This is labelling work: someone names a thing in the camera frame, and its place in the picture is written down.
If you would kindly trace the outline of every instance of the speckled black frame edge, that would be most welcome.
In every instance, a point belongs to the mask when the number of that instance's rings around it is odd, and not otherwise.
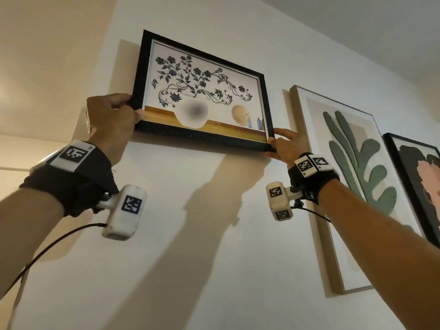
[[[400,135],[392,134],[392,133],[385,133],[382,136],[385,146],[388,149],[388,153],[391,156],[391,160],[393,161],[394,167],[396,168],[397,173],[399,174],[400,180],[405,188],[405,191],[407,192],[408,198],[414,208],[414,211],[417,215],[418,221],[420,222],[420,225],[423,229],[423,232],[425,233],[426,239],[434,244],[436,247],[440,248],[440,231],[438,227],[433,227],[431,222],[429,221],[429,218],[423,209],[423,205],[421,204],[418,195],[412,185],[410,176],[408,175],[404,163],[402,161],[402,158],[399,155],[399,150],[397,149],[396,144],[394,143],[393,138],[400,139],[407,141],[409,143],[413,143],[416,145],[424,146],[427,148],[435,149],[437,152],[437,155],[440,157],[440,153],[437,149],[437,147],[432,145],[427,145],[426,143],[421,143],[419,141],[411,140],[408,138],[404,138]]]
[[[146,85],[146,78],[147,78],[147,72],[148,72],[148,64],[150,62],[151,44],[153,43],[153,40],[160,41],[162,43],[171,45],[175,48],[187,51],[191,54],[200,56],[200,57],[208,59],[208,60],[212,60],[214,62],[223,64],[227,67],[230,67],[230,68],[236,69],[238,71],[241,71],[241,72],[253,75],[255,77],[258,77],[258,79],[260,81],[261,99],[263,101],[264,117],[265,117],[266,126],[267,126],[267,134],[269,135],[269,137],[274,136],[273,126],[272,126],[272,117],[271,117],[271,113],[270,113],[270,109],[269,109],[269,99],[267,98],[266,82],[264,81],[263,74],[260,74],[256,71],[252,71],[252,70],[247,69],[245,67],[236,65],[232,62],[220,59],[220,58],[215,57],[213,55],[210,55],[208,53],[202,52],[198,49],[194,49],[194,48],[189,47],[187,45],[175,42],[174,40],[162,37],[162,36],[157,35],[155,33],[151,33],[147,30],[143,31],[142,43],[141,43],[140,52],[139,52],[138,66],[136,69],[135,83],[134,83],[134,87],[133,87],[133,94],[132,94],[132,99],[129,102],[129,105],[134,110],[138,110],[138,109],[142,108],[143,95],[145,93],[145,85]],[[229,137],[226,135],[202,132],[202,131],[197,131],[197,130],[190,130],[190,129],[183,128],[183,127],[153,123],[150,121],[140,121],[138,124],[136,124],[135,131],[144,132],[144,133],[171,135],[171,136],[177,136],[177,137],[181,137],[181,138],[191,138],[191,139],[198,139],[198,140],[203,140],[203,141],[211,141],[214,143],[221,143],[221,144],[225,144],[225,145],[229,145],[229,146],[241,147],[241,148],[258,150],[258,151],[275,151],[274,148],[272,148],[272,146],[270,144],[261,143],[259,141],[234,138],[234,137]]]

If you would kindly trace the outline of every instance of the framed artwork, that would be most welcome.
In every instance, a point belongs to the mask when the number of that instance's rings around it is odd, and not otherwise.
[[[383,136],[426,239],[440,247],[440,153],[434,146]]]
[[[421,234],[373,116],[298,86],[290,89],[290,97],[310,151],[323,155],[355,194]],[[333,291],[372,288],[333,225],[317,223]]]
[[[272,149],[263,74],[146,30],[131,105],[136,131]]]

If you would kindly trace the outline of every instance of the forearm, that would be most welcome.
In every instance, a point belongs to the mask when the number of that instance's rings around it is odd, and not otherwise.
[[[319,204],[367,278],[405,327],[437,328],[440,251],[337,180],[322,188]]]
[[[33,189],[0,201],[0,299],[63,215],[55,197]]]

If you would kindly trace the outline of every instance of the painting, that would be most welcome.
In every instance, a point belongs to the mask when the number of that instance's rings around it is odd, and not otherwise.
[[[440,153],[391,133],[383,136],[426,239],[440,247]]]
[[[264,75],[144,31],[132,101],[136,131],[272,150]]]
[[[310,151],[323,155],[355,194],[421,234],[373,116],[298,86],[290,97]],[[333,225],[317,223],[333,292],[372,288]]]

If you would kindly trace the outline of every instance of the hand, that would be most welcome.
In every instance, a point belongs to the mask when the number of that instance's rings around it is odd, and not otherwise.
[[[295,160],[297,160],[301,154],[308,151],[307,139],[305,136],[285,128],[274,128],[274,132],[289,140],[284,138],[269,138],[267,141],[277,152],[266,152],[266,156],[287,163],[287,169],[290,169],[295,165]]]
[[[89,142],[103,151],[112,166],[121,160],[135,124],[143,118],[143,110],[126,105],[130,98],[111,94],[87,99]]]

